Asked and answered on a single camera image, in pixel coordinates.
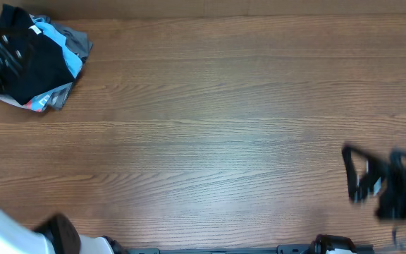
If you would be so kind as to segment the black t-shirt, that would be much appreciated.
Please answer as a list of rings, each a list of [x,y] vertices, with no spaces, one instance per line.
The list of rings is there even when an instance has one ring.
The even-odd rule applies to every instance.
[[[28,12],[4,4],[0,28],[27,33],[20,37],[8,37],[8,45],[19,52],[27,64],[19,78],[8,82],[8,87],[3,91],[5,95],[24,105],[37,95],[75,80],[66,65],[63,47],[45,35],[34,24]]]

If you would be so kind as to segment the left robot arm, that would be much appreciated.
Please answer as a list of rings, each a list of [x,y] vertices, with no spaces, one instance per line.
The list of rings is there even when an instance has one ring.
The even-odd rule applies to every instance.
[[[38,39],[35,28],[0,27],[0,92],[28,72]],[[108,236],[80,235],[64,214],[57,213],[30,230],[0,210],[0,253],[124,252],[124,247]]]

